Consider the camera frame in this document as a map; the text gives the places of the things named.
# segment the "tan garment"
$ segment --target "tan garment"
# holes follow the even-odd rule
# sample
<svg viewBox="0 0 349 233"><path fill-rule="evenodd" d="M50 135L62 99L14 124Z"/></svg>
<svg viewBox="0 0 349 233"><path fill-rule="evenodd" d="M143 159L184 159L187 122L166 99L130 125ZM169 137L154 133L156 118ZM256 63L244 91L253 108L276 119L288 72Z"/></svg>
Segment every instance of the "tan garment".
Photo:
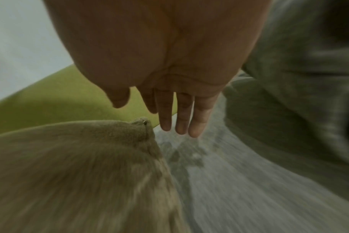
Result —
<svg viewBox="0 0 349 233"><path fill-rule="evenodd" d="M0 233L189 232L150 122L0 135Z"/></svg>

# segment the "hand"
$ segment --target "hand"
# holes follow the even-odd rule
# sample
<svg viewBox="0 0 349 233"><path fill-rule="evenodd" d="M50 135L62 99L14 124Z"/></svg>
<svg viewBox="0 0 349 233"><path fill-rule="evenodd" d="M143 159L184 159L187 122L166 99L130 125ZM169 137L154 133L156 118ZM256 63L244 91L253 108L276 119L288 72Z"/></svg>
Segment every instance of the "hand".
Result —
<svg viewBox="0 0 349 233"><path fill-rule="evenodd" d="M114 107L136 86L163 130L198 137L251 52L271 0L44 0L76 66ZM193 117L190 122L192 106Z"/></svg>

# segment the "gray floor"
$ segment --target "gray floor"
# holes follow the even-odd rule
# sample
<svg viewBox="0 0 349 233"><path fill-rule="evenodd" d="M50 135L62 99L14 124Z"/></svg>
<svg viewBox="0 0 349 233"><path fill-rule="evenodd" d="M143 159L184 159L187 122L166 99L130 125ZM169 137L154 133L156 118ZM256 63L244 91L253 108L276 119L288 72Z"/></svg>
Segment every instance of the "gray floor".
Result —
<svg viewBox="0 0 349 233"><path fill-rule="evenodd" d="M155 133L194 233L349 233L349 165L253 79L225 89L201 138Z"/></svg>

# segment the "skin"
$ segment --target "skin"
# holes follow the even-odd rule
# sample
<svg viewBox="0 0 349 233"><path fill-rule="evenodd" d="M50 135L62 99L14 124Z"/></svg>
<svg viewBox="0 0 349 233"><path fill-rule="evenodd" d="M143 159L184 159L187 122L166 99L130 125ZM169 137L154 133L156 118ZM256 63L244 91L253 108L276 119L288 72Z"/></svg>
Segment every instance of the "skin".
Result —
<svg viewBox="0 0 349 233"><path fill-rule="evenodd" d="M163 130L198 137L251 52L271 0L44 0L81 73L113 106L136 86ZM194 106L192 119L191 109Z"/></svg>

